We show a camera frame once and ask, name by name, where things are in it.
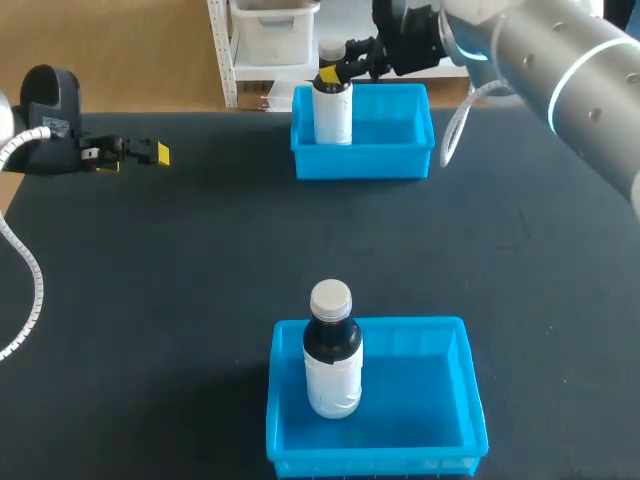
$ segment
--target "white cable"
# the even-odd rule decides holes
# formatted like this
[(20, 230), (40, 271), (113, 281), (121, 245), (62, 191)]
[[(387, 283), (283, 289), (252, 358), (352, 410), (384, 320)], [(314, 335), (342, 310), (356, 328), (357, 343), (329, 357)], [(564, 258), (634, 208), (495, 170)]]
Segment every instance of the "white cable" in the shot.
[[(27, 130), (22, 132), (20, 135), (16, 136), (12, 140), (10, 140), (3, 148), (0, 150), (0, 172), (4, 169), (5, 164), (9, 160), (9, 157), (13, 152), (15, 152), (20, 146), (25, 143), (31, 142), (33, 140), (46, 140), (51, 138), (51, 130), (48, 127), (38, 127), (33, 130)], [(33, 330), (36, 322), (38, 321), (38, 317), (40, 316), (40, 311), (42, 310), (42, 303), (44, 302), (44, 281), (42, 278), (42, 271), (40, 270), (40, 266), (38, 262), (31, 254), (29, 249), (24, 246), (24, 243), (20, 241), (18, 237), (13, 233), (9, 225), (4, 219), (2, 212), (0, 211), (0, 233), (7, 239), (7, 241), (16, 249), (16, 251), (22, 256), (29, 269), (31, 270), (31, 274), (33, 275), (33, 285), (34, 285), (34, 299), (33, 299), (33, 307), (31, 307), (31, 313), (29, 314), (29, 318), (27, 319), (27, 323), (22, 327), (22, 330), (18, 333), (18, 336), (13, 339), (9, 345), (0, 351), (0, 361), (7, 358), (13, 352), (15, 352), (20, 345), (25, 341), (27, 336)]]
[(494, 90), (508, 87), (509, 84), (506, 80), (495, 80), (483, 85), (477, 90), (474, 90), (473, 87), (469, 88), (467, 98), (460, 104), (456, 113), (453, 114), (453, 117), (451, 117), (449, 125), (447, 125), (447, 129), (444, 133), (442, 147), (440, 148), (441, 167), (444, 168), (449, 165), (451, 158), (453, 158), (453, 154), (455, 153), (456, 148), (458, 148), (460, 137), (462, 137), (462, 132), (465, 124), (467, 123), (467, 117), (469, 116), (469, 111), (473, 104)]

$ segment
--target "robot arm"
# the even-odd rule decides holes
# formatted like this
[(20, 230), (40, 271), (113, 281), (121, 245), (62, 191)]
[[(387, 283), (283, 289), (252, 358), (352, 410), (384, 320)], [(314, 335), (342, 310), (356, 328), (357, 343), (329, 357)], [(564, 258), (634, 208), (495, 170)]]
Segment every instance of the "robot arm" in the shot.
[(396, 59), (405, 48), (419, 57), (413, 71), (439, 52), (465, 65), (476, 87), (505, 80), (640, 217), (640, 43), (572, 0), (443, 0), (438, 14), (417, 9), (428, 18), (421, 50), (428, 53), (420, 57), (418, 36), (405, 35), (416, 12), (404, 0), (373, 0), (373, 7), (377, 41), (392, 45), (382, 50), (396, 73), (408, 73)]

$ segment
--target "white shelf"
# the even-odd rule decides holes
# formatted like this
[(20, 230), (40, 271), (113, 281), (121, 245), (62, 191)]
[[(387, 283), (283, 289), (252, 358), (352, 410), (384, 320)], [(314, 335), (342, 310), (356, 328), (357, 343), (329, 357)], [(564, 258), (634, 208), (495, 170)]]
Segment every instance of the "white shelf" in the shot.
[[(437, 1), (417, 0), (421, 3), (439, 3)], [(313, 80), (318, 73), (318, 38), (351, 38), (364, 39), (377, 34), (376, 26), (371, 20), (371, 0), (323, 0), (320, 10), (315, 15), (314, 24), (314, 55), (311, 61), (302, 65), (285, 66), (256, 66), (251, 65), (246, 58), (241, 41), (242, 32), (238, 23), (233, 31), (231, 40), (231, 57), (234, 59), (233, 70), (236, 80), (239, 81), (263, 81), (263, 80)], [(467, 70), (464, 67), (455, 66), (449, 58), (440, 61), (435, 68), (405, 75), (402, 78), (451, 78), (466, 77)], [(391, 72), (384, 78), (393, 79), (397, 76)]]

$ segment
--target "white storage bin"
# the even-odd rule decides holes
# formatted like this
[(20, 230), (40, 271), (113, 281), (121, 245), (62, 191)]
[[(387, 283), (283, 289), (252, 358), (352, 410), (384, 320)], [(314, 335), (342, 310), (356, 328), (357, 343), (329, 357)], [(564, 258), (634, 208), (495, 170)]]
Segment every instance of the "white storage bin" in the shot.
[(308, 0), (231, 0), (240, 48), (252, 65), (294, 65), (311, 60), (313, 16)]

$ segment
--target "metal shelf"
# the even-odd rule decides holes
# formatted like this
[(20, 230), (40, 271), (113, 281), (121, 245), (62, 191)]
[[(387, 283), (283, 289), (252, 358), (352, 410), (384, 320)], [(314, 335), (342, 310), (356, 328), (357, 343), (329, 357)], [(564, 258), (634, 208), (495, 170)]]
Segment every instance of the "metal shelf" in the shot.
[[(259, 66), (252, 65), (247, 60), (242, 43), (242, 32), (239, 26), (234, 29), (231, 41), (231, 56), (234, 59), (234, 72), (239, 81), (264, 80), (313, 80), (318, 72), (317, 41), (318, 38), (367, 38), (375, 36), (377, 29), (371, 20), (371, 0), (323, 0), (314, 20), (314, 52), (308, 63), (301, 65)], [(405, 75), (403, 78), (451, 78), (466, 77), (464, 67), (454, 65), (446, 58), (440, 66)], [(384, 78), (393, 79), (397, 76), (392, 72)]]
[(207, 0), (207, 8), (209, 9), (209, 23), (218, 57), (218, 69), (220, 70), (225, 104), (227, 107), (237, 107), (238, 89), (227, 32), (227, 0)]

